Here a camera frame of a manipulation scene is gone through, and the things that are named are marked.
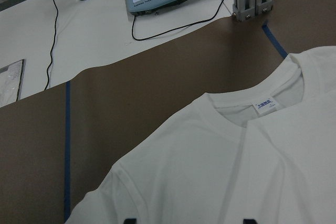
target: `blue painter's tape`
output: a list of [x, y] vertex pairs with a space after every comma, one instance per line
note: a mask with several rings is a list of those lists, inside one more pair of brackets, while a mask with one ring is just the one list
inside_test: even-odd
[[70, 216], [70, 81], [66, 83], [65, 110], [64, 222]]
[[275, 38], [275, 36], [272, 34], [271, 30], [267, 26], [268, 20], [264, 22], [262, 25], [264, 33], [266, 34], [267, 38], [271, 41], [275, 49], [279, 52], [279, 54], [285, 59], [288, 55], [288, 53], [284, 50], [282, 45], [278, 42], [278, 40]]

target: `clothing label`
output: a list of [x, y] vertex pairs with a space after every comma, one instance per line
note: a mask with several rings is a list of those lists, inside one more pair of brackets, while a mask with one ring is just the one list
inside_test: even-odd
[[252, 105], [259, 115], [264, 115], [266, 113], [275, 111], [276, 107], [279, 106], [279, 103], [273, 97], [268, 97], [266, 99], [254, 102]]

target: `black wire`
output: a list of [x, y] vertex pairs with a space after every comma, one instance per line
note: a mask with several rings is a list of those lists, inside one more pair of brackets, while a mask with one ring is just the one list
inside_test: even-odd
[[151, 37], [143, 38], [143, 39], [137, 39], [137, 38], [135, 38], [135, 36], [134, 36], [134, 24], [135, 24], [135, 20], [136, 20], [136, 16], [134, 16], [134, 20], [133, 20], [133, 24], [132, 24], [132, 37], [133, 37], [133, 39], [135, 39], [135, 40], [137, 40], [137, 41], [143, 41], [143, 40], [152, 39], [152, 38], [154, 38], [154, 37], [157, 37], [157, 36], [160, 36], [160, 35], [169, 33], [169, 32], [171, 32], [171, 31], [175, 31], [175, 30], [178, 30], [178, 29], [182, 29], [182, 28], [184, 28], [184, 27], [189, 27], [189, 26], [193, 26], [193, 25], [196, 25], [196, 24], [200, 24], [200, 23], [208, 22], [208, 21], [210, 21], [210, 20], [213, 20], [213, 19], [217, 16], [217, 14], [218, 14], [218, 12], [219, 12], [219, 9], [221, 8], [221, 5], [222, 5], [223, 2], [224, 2], [224, 0], [222, 0], [222, 1], [220, 2], [220, 5], [219, 5], [219, 7], [218, 7], [218, 9], [217, 9], [217, 11], [216, 11], [216, 13], [215, 13], [215, 15], [212, 16], [212, 17], [209, 18], [209, 19], [205, 19], [205, 20], [197, 21], [197, 22], [194, 22], [194, 23], [190, 23], [190, 24], [188, 24], [188, 25], [184, 25], [184, 26], [180, 26], [180, 27], [177, 27], [177, 28], [174, 28], [174, 29], [170, 29], [170, 30], [168, 30], [168, 31], [164, 31], [163, 33], [160, 33], [160, 34], [157, 34], [157, 35], [153, 35], [153, 36], [151, 36]]
[[48, 86], [49, 86], [49, 83], [50, 83], [50, 77], [49, 77], [49, 68], [51, 67], [51, 65], [53, 64], [52, 62], [53, 62], [53, 53], [52, 53], [52, 51], [54, 50], [54, 46], [55, 46], [55, 42], [56, 42], [56, 34], [57, 34], [57, 30], [56, 30], [56, 23], [57, 23], [57, 18], [58, 18], [58, 8], [57, 8], [57, 5], [56, 5], [56, 3], [55, 3], [55, 0], [52, 0], [53, 1], [53, 3], [54, 3], [54, 6], [55, 6], [55, 8], [56, 8], [56, 18], [55, 18], [55, 24], [54, 24], [54, 29], [55, 29], [55, 33], [54, 33], [54, 41], [52, 42], [53, 43], [53, 45], [52, 45], [52, 47], [51, 47], [51, 50], [50, 50], [50, 58], [51, 58], [51, 61], [50, 61], [50, 64], [49, 64], [49, 66], [48, 66], [48, 68], [47, 68], [47, 78], [48, 78], [48, 81], [47, 81], [47, 85], [46, 85], [46, 87], [44, 88], [44, 90], [46, 90], [47, 88], [48, 88]]
[[134, 24], [135, 24], [135, 20], [136, 20], [136, 16], [134, 16], [134, 19], [133, 19], [133, 24], [132, 24], [132, 38], [137, 40], [137, 41], [143, 41], [143, 40], [147, 40], [147, 39], [152, 39], [152, 38], [155, 38], [157, 36], [160, 36], [160, 35], [163, 35], [163, 34], [167, 34], [171, 31], [175, 31], [175, 30], [178, 30], [178, 29], [182, 29], [184, 27], [189, 27], [189, 26], [193, 26], [193, 25], [196, 25], [196, 24], [200, 24], [200, 23], [204, 23], [204, 22], [208, 22], [212, 19], [214, 19], [216, 17], [216, 15], [218, 14], [219, 12], [219, 9], [221, 7], [221, 5], [223, 4], [224, 0], [222, 0], [219, 4], [219, 7], [215, 13], [215, 15], [209, 19], [206, 19], [206, 20], [201, 20], [201, 21], [197, 21], [197, 22], [194, 22], [194, 23], [191, 23], [191, 24], [188, 24], [188, 25], [184, 25], [184, 26], [181, 26], [181, 27], [177, 27], [177, 28], [173, 28], [173, 29], [170, 29], [168, 31], [164, 31], [163, 33], [160, 33], [160, 34], [156, 34], [156, 35], [153, 35], [153, 36], [150, 36], [150, 37], [147, 37], [147, 38], [143, 38], [143, 39], [137, 39], [135, 36], [134, 36]]

